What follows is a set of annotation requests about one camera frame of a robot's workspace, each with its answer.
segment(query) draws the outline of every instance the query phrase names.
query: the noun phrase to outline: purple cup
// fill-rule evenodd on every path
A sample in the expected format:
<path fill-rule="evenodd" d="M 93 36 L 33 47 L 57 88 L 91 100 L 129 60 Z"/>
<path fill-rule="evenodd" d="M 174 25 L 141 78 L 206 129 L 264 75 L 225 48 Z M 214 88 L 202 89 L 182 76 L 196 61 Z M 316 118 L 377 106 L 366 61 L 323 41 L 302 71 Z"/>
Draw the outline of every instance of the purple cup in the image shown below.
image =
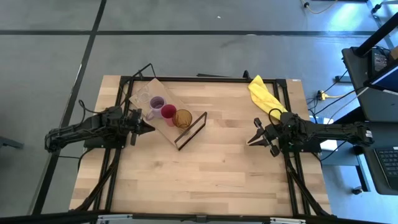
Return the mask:
<path fill-rule="evenodd" d="M 149 102 L 150 112 L 147 114 L 146 120 L 150 121 L 154 118 L 161 118 L 162 117 L 161 110 L 164 105 L 166 105 L 166 100 L 161 96 L 155 96 L 152 99 L 150 99 Z"/>

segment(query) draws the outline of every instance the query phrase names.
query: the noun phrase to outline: mug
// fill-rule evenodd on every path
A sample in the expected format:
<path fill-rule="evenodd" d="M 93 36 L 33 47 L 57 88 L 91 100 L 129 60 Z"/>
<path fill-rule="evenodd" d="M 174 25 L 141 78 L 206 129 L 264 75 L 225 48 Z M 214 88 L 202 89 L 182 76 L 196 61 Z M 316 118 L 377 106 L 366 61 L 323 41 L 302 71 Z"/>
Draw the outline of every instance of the mug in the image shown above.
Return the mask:
<path fill-rule="evenodd" d="M 161 96 L 155 96 L 150 99 L 149 107 L 150 112 L 146 116 L 146 120 L 150 121 L 154 118 L 161 118 L 162 113 L 160 112 L 163 106 L 166 105 L 166 100 Z"/>
<path fill-rule="evenodd" d="M 174 105 L 164 105 L 160 111 L 164 121 L 170 127 L 174 126 L 173 116 L 175 115 L 176 111 L 177 111 L 177 109 L 175 108 Z"/>

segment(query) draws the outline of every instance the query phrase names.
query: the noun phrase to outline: cup handle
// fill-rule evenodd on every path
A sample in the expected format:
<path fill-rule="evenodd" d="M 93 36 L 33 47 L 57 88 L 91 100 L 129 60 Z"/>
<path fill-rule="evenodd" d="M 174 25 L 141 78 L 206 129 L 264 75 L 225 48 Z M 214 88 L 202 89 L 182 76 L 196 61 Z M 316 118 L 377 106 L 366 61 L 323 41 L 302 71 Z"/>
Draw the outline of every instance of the cup handle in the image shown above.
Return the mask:
<path fill-rule="evenodd" d="M 145 119 L 147 120 L 147 121 L 150 121 L 150 120 L 152 120 L 152 119 L 154 119 L 155 118 L 155 115 L 154 115 L 154 112 L 153 111 L 150 111 L 148 114 L 147 114 L 147 116 L 145 116 Z"/>

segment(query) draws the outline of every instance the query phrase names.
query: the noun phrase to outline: desk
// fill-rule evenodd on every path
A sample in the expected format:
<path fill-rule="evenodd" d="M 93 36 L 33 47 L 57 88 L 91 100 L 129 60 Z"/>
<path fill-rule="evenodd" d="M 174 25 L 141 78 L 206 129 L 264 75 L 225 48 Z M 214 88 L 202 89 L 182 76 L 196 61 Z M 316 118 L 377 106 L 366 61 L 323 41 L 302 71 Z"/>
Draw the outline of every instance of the desk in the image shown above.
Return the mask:
<path fill-rule="evenodd" d="M 96 111 L 114 105 L 120 78 L 103 77 Z M 269 124 L 267 114 L 251 101 L 248 84 L 162 83 L 197 114 L 207 111 L 206 126 L 181 151 L 158 131 L 139 136 L 135 146 L 127 144 L 111 211 L 292 216 L 283 156 L 272 157 L 268 148 L 246 145 L 256 133 L 255 117 L 263 126 Z M 133 94 L 144 84 L 134 81 Z M 309 119 L 301 81 L 287 80 L 287 89 L 292 111 Z M 104 149 L 94 149 L 83 158 L 70 208 L 79 206 L 96 185 L 103 155 Z M 309 191 L 330 213 L 319 161 L 310 153 L 301 153 L 301 160 Z M 297 187 L 295 192 L 303 213 Z"/>
<path fill-rule="evenodd" d="M 354 88 L 362 87 L 364 81 L 368 79 L 366 74 L 368 58 L 355 56 L 351 49 L 343 49 L 342 53 Z M 336 123 L 370 121 L 369 127 L 373 133 L 375 143 L 372 147 L 364 149 L 364 155 L 371 171 L 374 185 L 379 194 L 398 195 L 398 190 L 389 188 L 373 151 L 375 147 L 398 146 L 398 96 L 369 88 L 358 97 L 358 100 L 360 107 L 349 112 L 337 120 Z"/>

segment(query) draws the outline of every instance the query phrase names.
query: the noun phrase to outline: red cup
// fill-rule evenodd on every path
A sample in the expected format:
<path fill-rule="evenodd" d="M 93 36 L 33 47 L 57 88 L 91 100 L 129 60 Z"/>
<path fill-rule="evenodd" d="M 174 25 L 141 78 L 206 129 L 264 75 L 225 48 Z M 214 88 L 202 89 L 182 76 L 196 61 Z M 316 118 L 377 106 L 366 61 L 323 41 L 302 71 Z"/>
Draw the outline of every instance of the red cup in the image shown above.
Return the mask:
<path fill-rule="evenodd" d="M 162 110 L 160 111 L 164 121 L 170 127 L 174 126 L 174 124 L 173 124 L 173 116 L 174 116 L 176 111 L 177 111 L 177 109 L 175 108 L 174 105 L 164 105 L 162 107 Z"/>

